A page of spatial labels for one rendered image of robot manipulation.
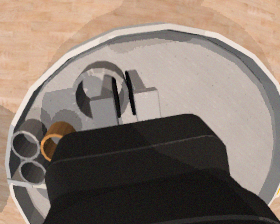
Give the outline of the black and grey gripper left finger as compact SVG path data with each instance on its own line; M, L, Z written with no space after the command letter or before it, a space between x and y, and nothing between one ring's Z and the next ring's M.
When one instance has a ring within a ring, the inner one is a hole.
M89 103L95 129L119 125L120 102L113 76L104 74L100 96L91 97Z

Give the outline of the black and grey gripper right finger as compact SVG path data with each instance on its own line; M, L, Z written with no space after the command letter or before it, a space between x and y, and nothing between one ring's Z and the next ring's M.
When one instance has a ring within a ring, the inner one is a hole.
M159 93L155 87L146 88L137 71L125 71L132 114L137 122L161 118Z

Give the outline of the bronze bushing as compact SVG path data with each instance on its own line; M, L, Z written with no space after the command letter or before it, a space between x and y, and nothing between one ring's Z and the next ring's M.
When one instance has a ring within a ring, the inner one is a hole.
M43 156L49 161L53 156L57 144L54 143L51 137L62 138L64 135L69 134L71 132L76 132L76 130L72 125L70 125L67 122L60 121L52 124L41 142L40 149Z

